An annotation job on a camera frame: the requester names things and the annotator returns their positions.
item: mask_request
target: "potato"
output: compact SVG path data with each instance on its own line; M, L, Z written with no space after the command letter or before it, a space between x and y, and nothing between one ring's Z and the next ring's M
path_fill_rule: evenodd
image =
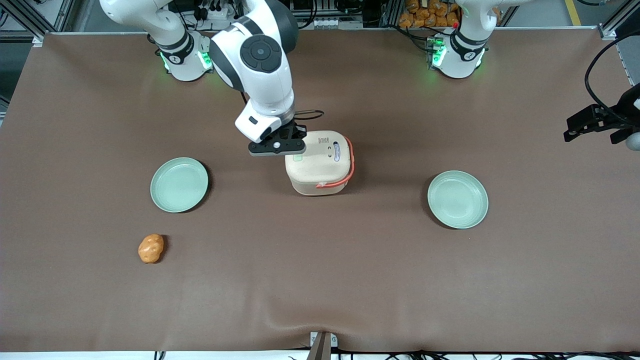
M447 19L444 16L437 16L436 27L446 27L446 26L447 26Z
M458 23L458 16L456 15L456 13L448 13L447 14L447 25L448 26L454 26L457 23Z
M425 26L435 26L436 24L436 15L432 13L429 15L429 18L424 21Z
M429 18L429 10L425 8L421 8L415 13L415 18L417 20L426 20Z
M138 255L145 264L152 264L160 259L164 250L164 238L159 234L147 235L138 247Z
M418 0L406 0L404 5L410 13L415 13L420 8L420 2L418 2Z
M401 28L410 28L413 25L413 14L403 13L398 21L398 26Z

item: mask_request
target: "orange handle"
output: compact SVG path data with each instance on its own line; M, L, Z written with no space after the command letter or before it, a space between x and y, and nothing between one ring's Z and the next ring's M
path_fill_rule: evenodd
M353 145L351 144L351 140L349 140L348 137L345 136L344 138L347 140L347 143L349 144L349 155L351 156L351 171L349 171L349 174L344 179L336 183L328 183L324 185L318 184L316 185L316 189L335 188L336 186L345 184L347 181L349 181L349 179L351 179L351 176L353 176L353 171L356 169L356 163L353 157Z

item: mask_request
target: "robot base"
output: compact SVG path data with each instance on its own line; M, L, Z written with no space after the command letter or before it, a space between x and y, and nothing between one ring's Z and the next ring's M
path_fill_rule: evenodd
M193 37L193 51L181 64L174 64L170 60L164 60L167 71L180 81L193 81L199 79L204 73L213 69L213 62L209 59L209 38L197 31L189 31Z
M474 70L480 66L484 50L473 61L463 61L460 55L452 50L448 35L438 35L435 38L443 41L441 49L444 48L440 53L435 52L427 54L427 56L429 56L431 66L441 71L442 74L454 79L463 79L473 74Z

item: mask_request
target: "brown table surface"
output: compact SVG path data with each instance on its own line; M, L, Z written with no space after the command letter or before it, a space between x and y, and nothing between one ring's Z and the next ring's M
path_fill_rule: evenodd
M595 30L496 31L476 73L447 79L392 31L302 32L290 61L310 130L352 139L356 173L303 197L281 157L253 158L240 95L180 83L141 35L48 36L0 128L0 349L632 350L640 345L640 158L606 134L564 143L592 101ZM629 88L615 51L592 85ZM191 156L212 172L196 210L149 182ZM426 204L436 174L474 174L479 226ZM144 265L138 244L166 234Z

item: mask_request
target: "green plate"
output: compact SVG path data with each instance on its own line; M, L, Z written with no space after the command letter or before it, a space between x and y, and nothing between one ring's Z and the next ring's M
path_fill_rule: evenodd
M427 200L443 224L456 229L474 227L489 210L489 196L472 175L452 170L436 176L429 185Z
M158 208L181 213L196 206L204 197L209 175L195 159L176 158L164 163L151 179L151 199Z

